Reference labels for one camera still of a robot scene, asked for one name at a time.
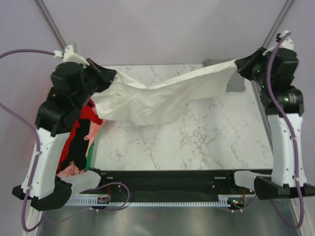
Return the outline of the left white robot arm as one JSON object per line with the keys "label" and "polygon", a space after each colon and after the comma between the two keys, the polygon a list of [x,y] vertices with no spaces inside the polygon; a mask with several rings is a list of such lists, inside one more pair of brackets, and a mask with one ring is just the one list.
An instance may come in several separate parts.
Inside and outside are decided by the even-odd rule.
{"label": "left white robot arm", "polygon": [[24,182],[12,189],[12,194],[31,202],[38,211],[63,207],[73,194],[90,189],[104,193],[108,181],[100,171],[60,178],[56,176],[62,149],[70,136],[82,109],[96,92],[110,87],[116,70],[97,65],[64,62],[51,74],[52,88],[35,120],[35,147]]}

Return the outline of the white coca-cola t shirt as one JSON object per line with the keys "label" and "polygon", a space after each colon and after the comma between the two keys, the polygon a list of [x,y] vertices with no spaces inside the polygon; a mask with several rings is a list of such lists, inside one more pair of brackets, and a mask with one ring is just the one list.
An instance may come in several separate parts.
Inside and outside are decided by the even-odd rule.
{"label": "white coca-cola t shirt", "polygon": [[235,61],[230,60],[151,86],[118,71],[109,88],[92,95],[92,101],[100,119],[160,125],[174,121],[189,101],[225,94],[236,71]]}

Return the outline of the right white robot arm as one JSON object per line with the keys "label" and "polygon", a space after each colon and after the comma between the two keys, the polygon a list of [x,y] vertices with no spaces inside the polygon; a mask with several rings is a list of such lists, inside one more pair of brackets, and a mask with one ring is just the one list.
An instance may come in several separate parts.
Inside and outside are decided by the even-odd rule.
{"label": "right white robot arm", "polygon": [[230,193],[243,187],[253,190],[260,200],[312,197],[315,187],[307,183],[300,134],[304,113],[302,92],[291,83],[298,65],[296,52],[280,48],[267,74],[271,52],[261,47],[252,55],[238,59],[238,73],[260,86],[260,101],[271,128],[273,169],[271,175],[236,171],[225,181]]}

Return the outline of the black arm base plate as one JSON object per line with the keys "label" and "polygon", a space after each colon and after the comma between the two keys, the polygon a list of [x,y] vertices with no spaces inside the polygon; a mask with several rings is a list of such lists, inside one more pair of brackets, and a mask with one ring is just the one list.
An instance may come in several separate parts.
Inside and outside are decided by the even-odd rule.
{"label": "black arm base plate", "polygon": [[234,181],[233,170],[190,171],[107,171],[100,184],[109,188],[115,200],[217,200],[219,195],[251,195],[248,189]]}

